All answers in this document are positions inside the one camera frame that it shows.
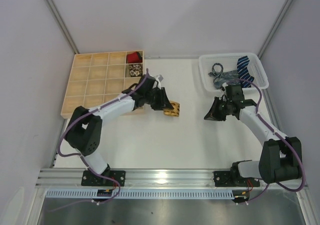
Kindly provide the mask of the yellow patterned tie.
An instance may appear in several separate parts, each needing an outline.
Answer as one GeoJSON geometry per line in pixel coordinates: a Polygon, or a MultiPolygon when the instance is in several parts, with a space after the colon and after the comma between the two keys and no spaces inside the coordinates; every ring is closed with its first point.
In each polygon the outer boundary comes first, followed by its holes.
{"type": "Polygon", "coordinates": [[[163,114],[168,117],[179,117],[180,115],[180,104],[176,101],[169,101],[173,109],[164,109],[163,114]]]}

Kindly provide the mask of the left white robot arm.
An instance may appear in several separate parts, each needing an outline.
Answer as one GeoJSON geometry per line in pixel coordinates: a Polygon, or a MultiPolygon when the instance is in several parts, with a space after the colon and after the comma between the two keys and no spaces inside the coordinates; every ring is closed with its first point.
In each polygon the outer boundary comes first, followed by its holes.
{"type": "Polygon", "coordinates": [[[138,83],[123,90],[111,101],[92,108],[78,106],[74,110],[62,138],[77,151],[77,155],[92,170],[92,174],[104,177],[110,175],[110,166],[98,151],[103,123],[131,113],[144,105],[149,105],[154,111],[174,108],[165,88],[161,86],[162,80],[161,75],[153,77],[147,73],[138,83]]]}

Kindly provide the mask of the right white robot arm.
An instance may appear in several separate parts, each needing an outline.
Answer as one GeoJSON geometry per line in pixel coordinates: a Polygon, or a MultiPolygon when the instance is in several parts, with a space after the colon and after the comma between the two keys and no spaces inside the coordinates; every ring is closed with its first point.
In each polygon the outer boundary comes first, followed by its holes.
{"type": "Polygon", "coordinates": [[[246,99],[240,84],[229,84],[221,96],[215,97],[204,116],[207,121],[222,122],[234,116],[246,125],[262,145],[258,161],[235,162],[232,167],[241,178],[263,180],[267,184],[305,179],[302,164],[302,144],[267,121],[259,112],[258,103],[246,99]]]}

